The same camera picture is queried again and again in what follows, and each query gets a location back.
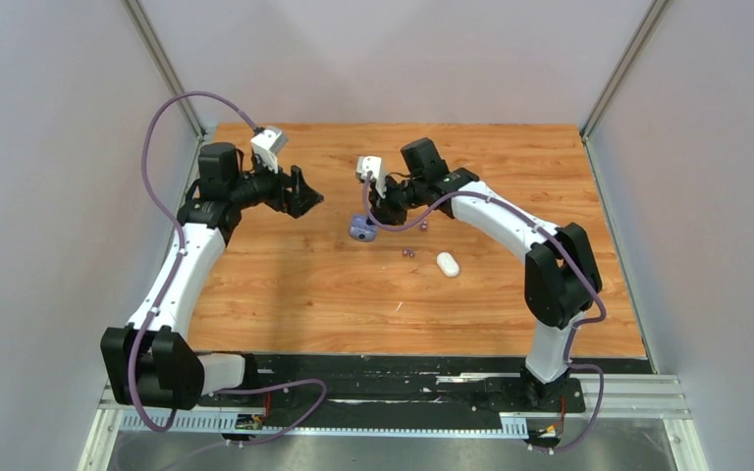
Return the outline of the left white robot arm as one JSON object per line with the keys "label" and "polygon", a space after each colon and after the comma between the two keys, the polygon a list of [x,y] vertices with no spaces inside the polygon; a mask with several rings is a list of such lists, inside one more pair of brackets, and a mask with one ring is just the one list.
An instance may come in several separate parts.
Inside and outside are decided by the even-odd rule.
{"label": "left white robot arm", "polygon": [[125,326],[111,327],[101,338],[111,390],[121,404],[190,410],[221,390],[238,405],[260,396],[251,355],[200,353],[189,346],[193,310],[244,210],[264,204],[297,219],[324,197],[298,166],[271,170],[254,155],[244,170],[242,157],[229,142],[201,148],[199,194],[179,209],[171,249],[152,288]]}

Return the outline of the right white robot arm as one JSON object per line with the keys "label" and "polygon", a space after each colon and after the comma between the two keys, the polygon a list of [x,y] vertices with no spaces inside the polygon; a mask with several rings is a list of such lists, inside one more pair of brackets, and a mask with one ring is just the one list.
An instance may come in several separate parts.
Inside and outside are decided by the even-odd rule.
{"label": "right white robot arm", "polygon": [[559,379],[570,369],[576,330],[607,315],[600,297],[602,279],[587,232],[570,223],[559,226],[506,201],[464,167],[450,169],[428,137],[401,150],[406,176],[395,180],[381,158],[361,156],[355,174],[370,223],[382,230],[412,228],[411,209],[440,211],[470,225],[502,245],[524,268],[524,300],[536,320],[525,360],[521,395],[534,409],[546,409],[561,395]]}

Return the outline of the white earbud charging case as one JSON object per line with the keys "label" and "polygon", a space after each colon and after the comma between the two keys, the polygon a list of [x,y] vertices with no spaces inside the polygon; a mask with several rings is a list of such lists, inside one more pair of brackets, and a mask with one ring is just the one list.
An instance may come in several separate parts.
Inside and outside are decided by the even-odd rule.
{"label": "white earbud charging case", "polygon": [[460,265],[449,252],[440,252],[435,258],[436,265],[448,278],[455,278],[460,274]]}

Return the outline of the purple earbud charging case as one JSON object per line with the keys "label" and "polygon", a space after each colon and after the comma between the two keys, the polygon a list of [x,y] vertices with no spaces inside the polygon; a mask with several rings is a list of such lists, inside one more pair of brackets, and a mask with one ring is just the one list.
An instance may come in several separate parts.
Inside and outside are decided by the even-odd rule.
{"label": "purple earbud charging case", "polygon": [[348,235],[360,242],[374,241],[378,235],[378,228],[364,214],[354,214],[350,218]]}

